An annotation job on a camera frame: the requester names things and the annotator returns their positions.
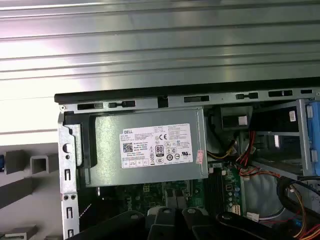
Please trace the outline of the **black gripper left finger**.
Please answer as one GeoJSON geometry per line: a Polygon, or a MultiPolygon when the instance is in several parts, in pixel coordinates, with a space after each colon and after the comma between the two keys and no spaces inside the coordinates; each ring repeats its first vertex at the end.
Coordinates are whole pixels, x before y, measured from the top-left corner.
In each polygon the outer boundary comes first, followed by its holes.
{"type": "Polygon", "coordinates": [[[156,207],[145,216],[138,211],[126,211],[86,230],[69,240],[174,240],[178,236],[177,211],[156,207]]]}

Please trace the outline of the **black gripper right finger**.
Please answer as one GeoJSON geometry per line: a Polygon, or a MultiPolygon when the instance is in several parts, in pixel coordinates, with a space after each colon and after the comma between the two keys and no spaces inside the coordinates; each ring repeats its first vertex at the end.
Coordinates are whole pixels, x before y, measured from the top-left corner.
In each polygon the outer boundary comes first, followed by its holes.
{"type": "Polygon", "coordinates": [[[257,223],[233,212],[222,212],[215,217],[201,208],[182,211],[188,229],[196,240],[294,240],[284,231],[257,223]]]}

